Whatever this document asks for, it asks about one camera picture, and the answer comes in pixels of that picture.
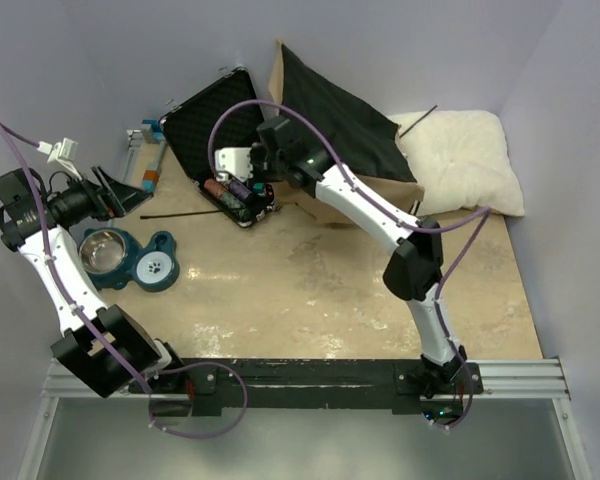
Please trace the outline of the beige fabric pet tent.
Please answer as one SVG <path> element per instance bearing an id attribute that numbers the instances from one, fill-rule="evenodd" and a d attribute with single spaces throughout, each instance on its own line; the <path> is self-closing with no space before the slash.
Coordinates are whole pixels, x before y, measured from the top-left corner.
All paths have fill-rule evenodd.
<path id="1" fill-rule="evenodd" d="M 399 147 L 400 126 L 314 71 L 282 42 L 268 91 L 275 103 L 314 125 L 360 183 L 405 212 L 424 200 L 425 189 Z"/>

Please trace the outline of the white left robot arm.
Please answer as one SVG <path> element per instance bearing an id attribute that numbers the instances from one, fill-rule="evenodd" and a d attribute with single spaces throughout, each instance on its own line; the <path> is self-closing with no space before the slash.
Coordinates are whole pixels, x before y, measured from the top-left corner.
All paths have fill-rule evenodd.
<path id="1" fill-rule="evenodd" d="M 150 379 L 176 392 L 187 380 L 179 356 L 99 294 L 130 281 L 148 292 L 171 287 L 180 272 L 176 242 L 159 231 L 142 246 L 128 232 L 105 225 L 87 230 L 76 243 L 70 227 L 86 218 L 122 218 L 153 196 L 100 167 L 93 173 L 94 181 L 69 175 L 59 192 L 47 191 L 33 169 L 0 176 L 1 240 L 34 267 L 55 306 L 61 337 L 51 350 L 60 364 L 103 398 L 132 381 L 148 390 Z"/>

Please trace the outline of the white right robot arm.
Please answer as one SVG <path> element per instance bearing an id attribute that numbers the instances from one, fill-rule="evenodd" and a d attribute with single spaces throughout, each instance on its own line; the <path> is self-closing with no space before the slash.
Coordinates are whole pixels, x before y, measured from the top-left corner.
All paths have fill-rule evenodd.
<path id="1" fill-rule="evenodd" d="M 290 119 L 274 117 L 256 132 L 265 149 L 258 160 L 267 170 L 343 214 L 390 255 L 382 279 L 411 312 L 421 341 L 424 380 L 436 392 L 449 392 L 461 380 L 466 354 L 453 334 L 441 294 L 442 241 L 431 232 L 439 224 L 420 225 L 357 180 L 325 147 L 311 150 Z"/>

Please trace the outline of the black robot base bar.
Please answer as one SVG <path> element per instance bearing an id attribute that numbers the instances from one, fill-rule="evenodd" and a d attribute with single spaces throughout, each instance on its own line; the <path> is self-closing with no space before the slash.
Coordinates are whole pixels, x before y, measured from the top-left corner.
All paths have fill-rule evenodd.
<path id="1" fill-rule="evenodd" d="M 389 410 L 458 419 L 483 392 L 480 368 L 462 366 L 449 383 L 424 380 L 420 359 L 187 359 L 184 371 L 150 380 L 158 417 L 218 416 L 243 407 L 295 410 Z"/>

